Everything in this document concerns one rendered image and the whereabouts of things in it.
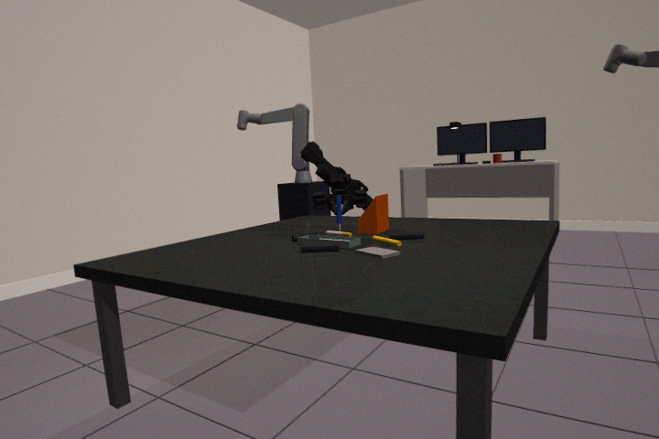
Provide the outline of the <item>yellow cylinder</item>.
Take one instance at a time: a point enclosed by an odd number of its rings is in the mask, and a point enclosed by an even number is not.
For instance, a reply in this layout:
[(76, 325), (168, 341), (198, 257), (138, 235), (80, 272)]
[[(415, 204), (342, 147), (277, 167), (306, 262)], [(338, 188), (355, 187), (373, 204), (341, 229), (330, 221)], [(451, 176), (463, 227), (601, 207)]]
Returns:
[(399, 247), (402, 245), (401, 241), (387, 239), (387, 238), (379, 237), (379, 236), (373, 236), (373, 241), (379, 241), (379, 242), (392, 244), (392, 245), (399, 246)]

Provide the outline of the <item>cream cylinder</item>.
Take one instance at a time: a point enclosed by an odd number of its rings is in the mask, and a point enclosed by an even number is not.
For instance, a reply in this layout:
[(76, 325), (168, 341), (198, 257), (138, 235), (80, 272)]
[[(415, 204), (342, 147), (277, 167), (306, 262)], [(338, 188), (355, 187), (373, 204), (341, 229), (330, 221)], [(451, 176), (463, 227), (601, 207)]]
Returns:
[(342, 231), (331, 231), (331, 230), (327, 230), (327, 231), (326, 231), (326, 234), (328, 234), (328, 235), (337, 235), (337, 236), (347, 236), (347, 237), (351, 237), (351, 232), (342, 232)]

